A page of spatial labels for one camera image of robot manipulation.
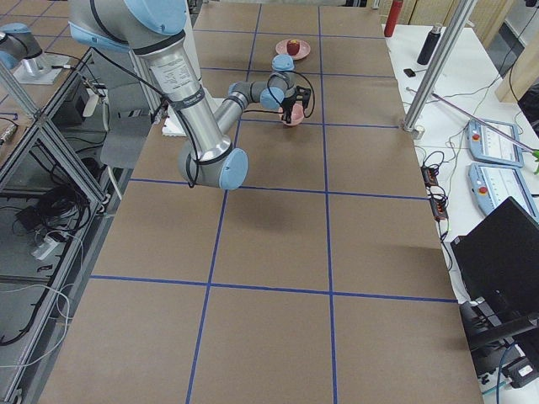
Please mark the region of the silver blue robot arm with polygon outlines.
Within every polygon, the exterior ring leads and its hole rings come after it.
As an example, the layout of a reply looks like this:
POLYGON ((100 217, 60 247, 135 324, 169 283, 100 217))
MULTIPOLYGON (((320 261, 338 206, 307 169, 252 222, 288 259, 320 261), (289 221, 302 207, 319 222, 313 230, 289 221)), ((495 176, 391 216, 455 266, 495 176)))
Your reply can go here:
POLYGON ((26 24, 1 27, 1 63, 21 84, 52 85, 59 72, 26 24))
POLYGON ((294 61, 278 55, 268 79, 237 82, 211 107, 185 42, 190 23, 185 1, 72 1, 72 38, 94 49, 133 52, 152 72, 154 91, 172 109, 188 139, 179 153, 179 171, 190 187, 239 188, 248 174, 246 152, 227 132, 250 104, 261 104, 291 122, 296 104, 314 100, 312 88, 296 85, 294 61))

